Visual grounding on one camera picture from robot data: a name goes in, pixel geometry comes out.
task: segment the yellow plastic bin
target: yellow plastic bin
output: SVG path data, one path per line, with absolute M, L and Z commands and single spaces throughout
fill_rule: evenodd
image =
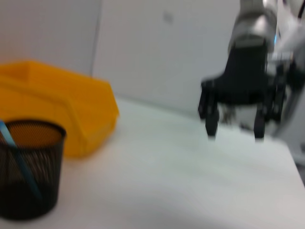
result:
M 107 82 L 32 61 L 0 66 L 0 119 L 41 119 L 63 126 L 65 156 L 93 152 L 112 133 L 118 116 Z

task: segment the white table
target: white table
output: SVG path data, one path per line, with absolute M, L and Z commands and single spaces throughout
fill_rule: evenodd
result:
M 65 160 L 59 202 L 1 229 L 304 229 L 305 189 L 282 142 L 118 101 L 115 134 Z

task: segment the wall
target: wall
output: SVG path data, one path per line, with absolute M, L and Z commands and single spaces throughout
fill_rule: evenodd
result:
M 90 74 L 101 0 L 1 0 L 0 62 L 38 59 Z
M 224 70 L 239 0 L 104 0 L 94 76 L 117 94 L 197 116 Z

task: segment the black mesh pencil holder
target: black mesh pencil holder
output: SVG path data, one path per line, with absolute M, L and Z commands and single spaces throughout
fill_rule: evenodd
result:
M 7 122 L 16 146 L 0 133 L 0 217 L 28 220 L 57 203 L 66 131 L 44 121 Z

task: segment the blue pen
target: blue pen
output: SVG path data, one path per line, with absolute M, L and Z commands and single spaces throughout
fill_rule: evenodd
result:
M 4 140 L 7 142 L 8 145 L 14 146 L 17 148 L 15 141 L 13 140 L 12 136 L 10 135 L 10 132 L 8 128 L 6 127 L 5 123 L 3 121 L 0 121 L 0 132 L 3 135 Z M 27 181 L 28 185 L 30 186 L 30 189 L 32 193 L 35 195 L 35 197 L 38 200 L 42 200 L 42 195 L 37 187 L 36 181 L 30 172 L 29 168 L 27 167 L 25 161 L 23 160 L 21 154 L 17 151 L 14 154 L 16 163 L 23 174 L 25 180 Z

